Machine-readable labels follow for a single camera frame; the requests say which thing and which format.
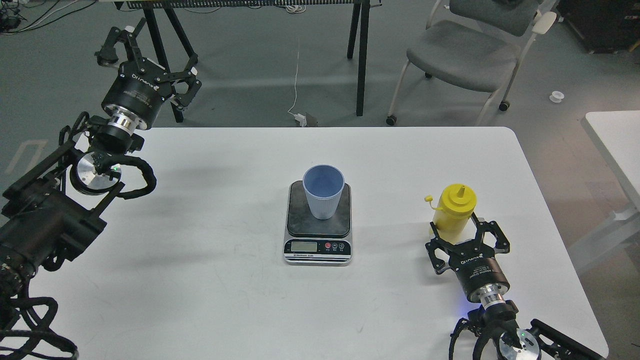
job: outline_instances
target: ribbed cup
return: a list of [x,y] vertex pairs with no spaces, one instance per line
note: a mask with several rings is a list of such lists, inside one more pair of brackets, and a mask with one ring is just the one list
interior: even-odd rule
[[302,177],[309,210],[314,217],[326,220],[335,214],[344,189],[344,176],[331,165],[316,165]]

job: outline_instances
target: wire on floor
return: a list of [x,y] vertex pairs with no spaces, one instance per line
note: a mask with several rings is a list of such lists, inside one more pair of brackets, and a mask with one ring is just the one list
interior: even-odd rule
[[303,13],[307,10],[306,5],[285,5],[285,6],[277,6],[279,8],[283,8],[287,10],[288,13]]
[[46,4],[46,3],[47,3],[47,0],[42,0],[42,2],[41,2],[40,4],[36,4],[36,5],[33,5],[33,6],[27,6],[27,5],[25,4],[25,5],[23,5],[23,6],[24,6],[25,8],[27,8],[27,9],[31,9],[31,8],[37,8],[38,6],[44,5],[44,4]]
[[9,6],[10,3],[6,1],[0,1],[2,8],[0,8],[0,31],[16,28],[20,21],[27,20],[24,16],[20,15],[20,3],[13,3],[15,6]]
[[122,8],[118,9],[119,12],[124,12],[124,13],[137,12],[138,10],[142,10],[142,9],[130,9],[130,10],[122,10]]
[[89,4],[89,5],[87,5],[87,6],[84,6],[84,7],[80,8],[80,9],[76,9],[76,10],[74,10],[74,11],[72,11],[72,12],[68,12],[68,13],[66,13],[66,14],[62,15],[61,17],[58,17],[57,19],[54,19],[54,20],[52,20],[52,21],[49,21],[49,22],[48,22],[48,23],[46,23],[46,24],[39,25],[39,24],[40,24],[41,22],[43,22],[46,18],[50,17],[50,16],[51,16],[51,15],[53,15],[54,13],[56,13],[56,12],[58,12],[58,11],[60,11],[60,10],[64,9],[64,8],[66,8],[66,7],[70,6],[70,5],[72,5],[72,4],[74,4],[74,3],[78,2],[78,1],[79,1],[79,0],[74,0],[74,1],[72,1],[71,3],[69,3],[69,4],[65,5],[65,6],[62,6],[61,8],[58,8],[58,9],[54,10],[54,11],[53,11],[52,13],[50,13],[49,15],[47,15],[47,16],[45,16],[45,17],[43,17],[47,12],[49,12],[49,10],[51,10],[51,9],[53,8],[53,6],[56,6],[56,4],[58,4],[58,3],[60,2],[60,0],[57,0],[57,1],[56,1],[56,3],[55,3],[55,4],[53,4],[53,6],[51,6],[51,7],[50,7],[50,8],[49,8],[49,9],[48,9],[44,14],[42,14],[42,15],[40,16],[40,18],[38,18],[36,21],[34,21],[33,23],[31,23],[31,24],[30,24],[29,26],[27,26],[26,28],[21,29],[21,30],[18,30],[18,31],[9,31],[9,32],[4,32],[4,33],[2,33],[2,34],[3,34],[3,35],[15,35],[15,34],[22,33],[22,32],[24,32],[24,31],[31,31],[31,30],[40,29],[40,28],[43,28],[43,27],[45,27],[45,26],[47,26],[47,25],[53,24],[54,22],[56,22],[56,21],[58,21],[58,20],[60,20],[60,19],[62,19],[62,18],[64,18],[64,17],[67,17],[67,16],[69,16],[69,15],[71,15],[71,14],[73,14],[73,13],[76,13],[76,12],[79,12],[79,11],[81,11],[81,10],[84,10],[84,9],[88,8],[89,6],[91,6],[91,5],[93,5],[93,4],[95,4],[95,3],[97,3],[97,2],[98,2],[98,0],[93,0],[93,1],[91,2],[91,4]]
[[187,11],[187,12],[190,12],[190,13],[213,13],[213,12],[217,12],[220,9],[222,9],[222,8],[215,8],[215,9],[209,11],[209,12],[197,12],[195,10],[190,10],[190,9],[184,9],[184,10]]
[[287,110],[287,113],[290,113],[293,116],[296,114],[292,113],[291,110],[295,107],[296,101],[298,101],[298,69],[300,69],[300,37],[298,37],[298,58],[296,60],[296,78],[293,81],[293,91],[296,92],[296,97],[293,99],[293,105]]

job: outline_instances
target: chair leg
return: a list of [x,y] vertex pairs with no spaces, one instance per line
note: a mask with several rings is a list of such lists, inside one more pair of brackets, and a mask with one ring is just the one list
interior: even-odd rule
[[394,98],[391,100],[391,106],[389,107],[389,112],[387,113],[387,117],[390,117],[394,114],[394,110],[396,109],[396,100],[397,100],[398,92],[400,91],[400,85],[402,85],[404,74],[406,74],[406,70],[409,67],[410,63],[411,62],[407,60],[404,67],[402,68],[402,73],[400,73],[400,80],[398,81],[398,85],[396,86],[396,91],[394,92]]
[[509,84],[507,85],[507,90],[504,91],[504,96],[502,96],[502,102],[507,101],[507,96],[509,95],[509,90],[511,90],[511,85],[513,85],[513,81],[516,79],[516,74],[518,74],[518,68],[520,64],[518,64],[515,69],[513,69],[513,73],[511,74],[511,79],[509,80]]
[[476,120],[476,123],[474,124],[474,126],[479,126],[480,125],[480,123],[482,122],[482,118],[484,117],[484,113],[486,113],[486,110],[489,108],[489,104],[491,104],[491,101],[495,97],[495,94],[497,94],[499,91],[500,90],[496,90],[496,91],[492,92],[491,95],[489,95],[489,98],[484,103],[484,106],[482,107],[482,110],[480,110],[480,115],[478,115],[478,119]]

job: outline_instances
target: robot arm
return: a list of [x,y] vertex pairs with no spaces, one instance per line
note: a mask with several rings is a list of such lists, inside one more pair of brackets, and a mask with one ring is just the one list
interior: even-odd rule
[[[117,42],[123,43],[127,52],[127,61],[118,66],[118,76],[102,102],[109,117],[80,114],[72,127],[61,130],[60,147],[3,193],[9,202],[2,215],[9,221],[0,227],[0,341],[6,337],[27,340],[17,349],[0,346],[0,351],[11,351],[1,355],[2,359],[22,359],[30,354],[64,359],[33,352],[42,340],[70,353],[66,359],[77,359],[77,347],[49,328],[57,312],[56,301],[29,297],[29,282],[40,266],[55,271],[65,260],[72,261],[82,254],[104,230],[106,222],[100,215],[116,197],[134,199],[154,190],[156,177],[151,166],[127,155],[144,145],[144,139],[134,132],[151,128],[167,100],[183,110],[200,88],[194,56],[184,71],[170,74],[142,57],[136,37],[144,24],[142,19],[135,28],[111,28],[102,49],[95,53],[98,64],[110,66],[118,62],[114,48]],[[186,83],[188,89],[175,94],[173,85],[180,82]],[[84,152],[76,149],[74,140],[81,133],[89,141]],[[146,186],[122,192],[125,184],[120,180],[121,166],[138,168]],[[70,183],[78,192],[104,195],[93,209],[67,197],[67,170]],[[35,306],[46,306],[46,314],[40,317]],[[30,330],[13,329],[20,317]]]
[[[493,341],[499,360],[540,360],[542,352],[557,360],[604,360],[596,352],[538,319],[533,319],[530,329],[522,329],[518,325],[518,308],[513,301],[503,297],[509,291],[509,282],[495,260],[496,254],[510,251],[509,240],[495,221],[484,221],[476,214],[472,214],[472,220],[477,229],[474,239],[453,245],[443,240],[436,225],[431,223],[434,237],[425,244],[436,274],[453,270],[467,300],[481,304],[469,311],[468,318],[458,320],[451,334],[449,360],[453,360],[456,340],[464,330],[470,330],[478,338],[473,360],[480,360],[489,341]],[[484,243],[485,233],[495,237],[493,247]],[[438,258],[438,249],[449,256],[447,262]],[[545,343],[541,336],[552,343]]]

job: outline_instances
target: white table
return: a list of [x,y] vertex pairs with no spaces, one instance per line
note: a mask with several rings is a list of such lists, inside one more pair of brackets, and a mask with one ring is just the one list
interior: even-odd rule
[[569,248],[579,274],[624,249],[640,233],[640,111],[588,113],[582,125],[630,202]]
[[[449,333],[477,304],[452,272],[435,275],[424,248],[433,210],[423,198],[455,182],[474,189],[477,214],[498,221],[511,241],[498,261],[520,325],[539,318],[608,353],[506,128],[141,134],[139,155],[155,169],[157,189],[116,200],[82,256],[31,283],[32,296],[60,303],[52,328],[83,359],[447,359]],[[352,187],[355,255],[345,267],[282,257],[288,187],[319,163],[341,169]],[[126,183],[134,172],[125,170]],[[474,342],[462,336],[456,358],[470,359]]]

